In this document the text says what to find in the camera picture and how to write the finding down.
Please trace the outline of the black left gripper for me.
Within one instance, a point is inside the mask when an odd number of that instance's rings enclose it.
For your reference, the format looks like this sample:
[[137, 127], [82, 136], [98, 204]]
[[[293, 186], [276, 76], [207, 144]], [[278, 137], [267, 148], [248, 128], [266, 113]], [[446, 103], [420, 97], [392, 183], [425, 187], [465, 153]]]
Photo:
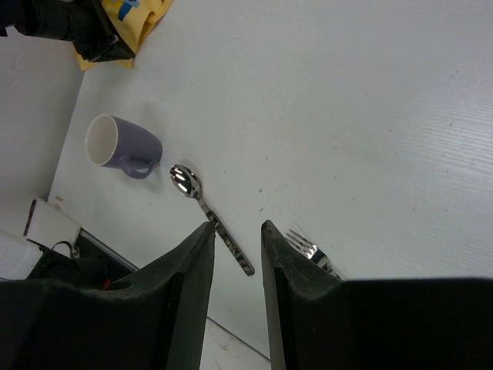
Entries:
[[71, 42], [87, 62], [135, 57], [100, 1], [2, 0], [2, 37], [11, 26], [23, 35]]

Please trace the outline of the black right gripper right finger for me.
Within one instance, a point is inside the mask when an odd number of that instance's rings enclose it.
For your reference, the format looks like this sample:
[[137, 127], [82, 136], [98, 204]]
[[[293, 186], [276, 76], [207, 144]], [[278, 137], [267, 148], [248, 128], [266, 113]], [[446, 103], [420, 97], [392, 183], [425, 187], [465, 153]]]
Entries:
[[261, 227], [274, 369], [490, 369], [492, 281], [342, 281]]

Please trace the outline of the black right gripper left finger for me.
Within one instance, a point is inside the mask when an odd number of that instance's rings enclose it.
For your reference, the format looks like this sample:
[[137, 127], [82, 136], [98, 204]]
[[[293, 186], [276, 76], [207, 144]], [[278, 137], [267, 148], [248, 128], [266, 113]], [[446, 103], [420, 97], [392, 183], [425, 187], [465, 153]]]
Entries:
[[214, 254], [206, 222], [104, 290], [47, 279], [2, 283], [1, 367], [199, 368]]

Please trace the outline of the yellow car-print cloth placemat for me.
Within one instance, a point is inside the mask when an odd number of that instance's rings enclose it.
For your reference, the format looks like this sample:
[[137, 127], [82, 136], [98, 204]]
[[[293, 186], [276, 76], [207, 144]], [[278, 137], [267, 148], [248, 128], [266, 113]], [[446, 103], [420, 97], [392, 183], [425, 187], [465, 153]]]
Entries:
[[131, 69], [144, 40], [165, 16], [173, 0], [97, 1], [109, 22], [109, 44], [101, 56], [84, 57], [77, 54], [82, 71], [101, 62], [113, 62]]

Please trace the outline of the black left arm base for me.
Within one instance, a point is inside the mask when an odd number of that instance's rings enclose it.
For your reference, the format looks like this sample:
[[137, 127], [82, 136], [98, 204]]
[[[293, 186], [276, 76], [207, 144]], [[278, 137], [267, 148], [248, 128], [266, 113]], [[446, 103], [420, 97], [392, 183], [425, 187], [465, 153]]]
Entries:
[[81, 289], [105, 290], [137, 270], [90, 237], [77, 237], [75, 243], [63, 240], [51, 247], [38, 247], [42, 256], [29, 273], [29, 280], [48, 279]]

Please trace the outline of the purple ceramic mug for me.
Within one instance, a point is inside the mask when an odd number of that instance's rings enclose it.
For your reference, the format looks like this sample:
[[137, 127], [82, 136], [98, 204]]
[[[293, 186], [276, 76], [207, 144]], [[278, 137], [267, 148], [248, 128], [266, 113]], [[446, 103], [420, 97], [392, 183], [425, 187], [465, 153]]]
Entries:
[[85, 149], [92, 164], [121, 170], [137, 180], [147, 178], [163, 155], [161, 141], [150, 131], [108, 114], [90, 123]]

